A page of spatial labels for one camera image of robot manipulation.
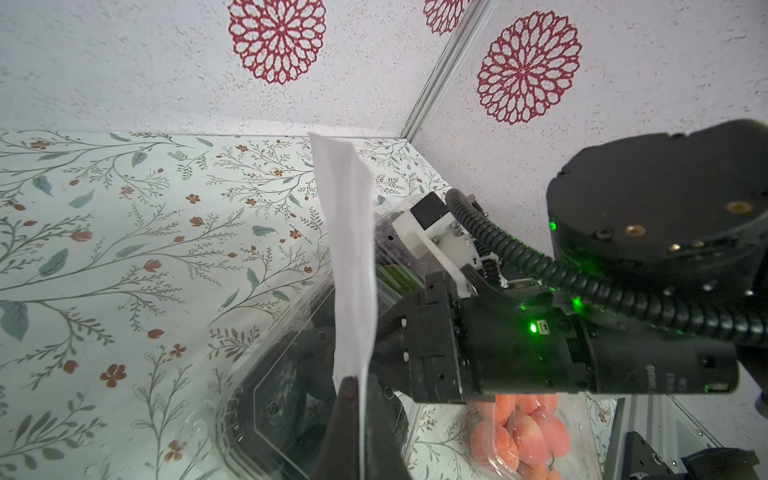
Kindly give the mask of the white sticker label sheet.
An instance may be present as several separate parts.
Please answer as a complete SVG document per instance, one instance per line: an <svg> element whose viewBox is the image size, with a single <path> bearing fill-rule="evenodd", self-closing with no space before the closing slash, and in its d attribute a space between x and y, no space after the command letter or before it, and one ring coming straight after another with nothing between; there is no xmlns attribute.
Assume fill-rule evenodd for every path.
<svg viewBox="0 0 768 480"><path fill-rule="evenodd" d="M309 135L315 180L328 228L334 282L335 350L332 379L357 389L357 409L346 422L357 435L349 463L364 473L365 416L369 364L378 319L374 266L374 176L354 146L317 133Z"/></svg>

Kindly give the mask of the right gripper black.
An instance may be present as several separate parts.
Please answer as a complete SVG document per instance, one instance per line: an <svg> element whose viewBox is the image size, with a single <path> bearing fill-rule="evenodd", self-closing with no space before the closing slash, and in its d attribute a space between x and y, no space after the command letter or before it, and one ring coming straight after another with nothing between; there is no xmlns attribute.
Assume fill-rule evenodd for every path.
<svg viewBox="0 0 768 480"><path fill-rule="evenodd" d="M379 316L374 374L416 403L466 404L480 389L463 351L461 304L446 272L426 276Z"/></svg>

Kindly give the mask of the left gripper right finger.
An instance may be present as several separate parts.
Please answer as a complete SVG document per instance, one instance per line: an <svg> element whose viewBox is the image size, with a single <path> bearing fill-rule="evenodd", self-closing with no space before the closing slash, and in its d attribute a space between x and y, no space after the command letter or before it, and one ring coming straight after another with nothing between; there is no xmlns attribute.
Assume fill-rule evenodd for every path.
<svg viewBox="0 0 768 480"><path fill-rule="evenodd" d="M362 410L361 478L410 479L394 433L390 409L378 379L372 374L367 379Z"/></svg>

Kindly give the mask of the blackberry clamshell box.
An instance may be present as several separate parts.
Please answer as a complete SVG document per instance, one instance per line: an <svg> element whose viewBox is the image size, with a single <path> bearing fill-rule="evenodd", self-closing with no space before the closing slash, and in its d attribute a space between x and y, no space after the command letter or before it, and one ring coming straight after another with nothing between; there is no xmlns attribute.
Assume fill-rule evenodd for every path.
<svg viewBox="0 0 768 480"><path fill-rule="evenodd" d="M407 295L398 294L378 277L376 285L380 314ZM285 313L288 326L297 328L262 352L217 414L218 448L234 479L311 479L332 415L337 396L332 380L332 280L310 289ZM410 400L404 406L407 395L376 378L408 467L411 417L417 409Z"/></svg>

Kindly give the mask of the floral table mat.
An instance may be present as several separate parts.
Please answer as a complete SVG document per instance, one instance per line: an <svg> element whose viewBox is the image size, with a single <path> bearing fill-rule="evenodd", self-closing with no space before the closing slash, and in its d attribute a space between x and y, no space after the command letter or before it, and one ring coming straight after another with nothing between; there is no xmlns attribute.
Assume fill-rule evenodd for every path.
<svg viewBox="0 0 768 480"><path fill-rule="evenodd" d="M2 477L227 478L219 401L326 233L305 137L4 131Z"/></svg>

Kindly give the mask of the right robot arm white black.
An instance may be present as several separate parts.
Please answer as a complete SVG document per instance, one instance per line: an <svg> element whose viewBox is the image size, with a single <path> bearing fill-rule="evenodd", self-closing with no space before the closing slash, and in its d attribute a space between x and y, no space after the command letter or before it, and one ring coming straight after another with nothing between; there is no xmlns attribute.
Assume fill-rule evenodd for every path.
<svg viewBox="0 0 768 480"><path fill-rule="evenodd" d="M494 224L458 189L446 220L504 270L457 260L379 320L371 371L425 403L504 394L706 394L767 385L767 127L728 121L586 148L546 193L553 251Z"/></svg>

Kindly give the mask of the purple grape clamshell box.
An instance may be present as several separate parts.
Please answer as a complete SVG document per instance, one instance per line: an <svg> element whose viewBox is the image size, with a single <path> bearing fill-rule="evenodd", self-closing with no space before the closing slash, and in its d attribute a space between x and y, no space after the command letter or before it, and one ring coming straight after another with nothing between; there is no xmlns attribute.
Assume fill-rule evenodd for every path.
<svg viewBox="0 0 768 480"><path fill-rule="evenodd" d="M428 234L430 227L442 226L450 218L439 195L432 192L399 205L379 205L374 214L376 275L389 288L404 296L422 288L432 273L461 276L439 240Z"/></svg>

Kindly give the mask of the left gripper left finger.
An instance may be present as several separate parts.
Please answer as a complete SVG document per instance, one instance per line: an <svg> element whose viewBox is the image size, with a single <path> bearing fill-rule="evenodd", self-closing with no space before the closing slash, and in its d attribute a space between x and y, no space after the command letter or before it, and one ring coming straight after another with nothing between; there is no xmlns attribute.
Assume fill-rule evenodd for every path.
<svg viewBox="0 0 768 480"><path fill-rule="evenodd" d="M337 392L332 415L310 478L361 478L361 394L358 379L345 377Z"/></svg>

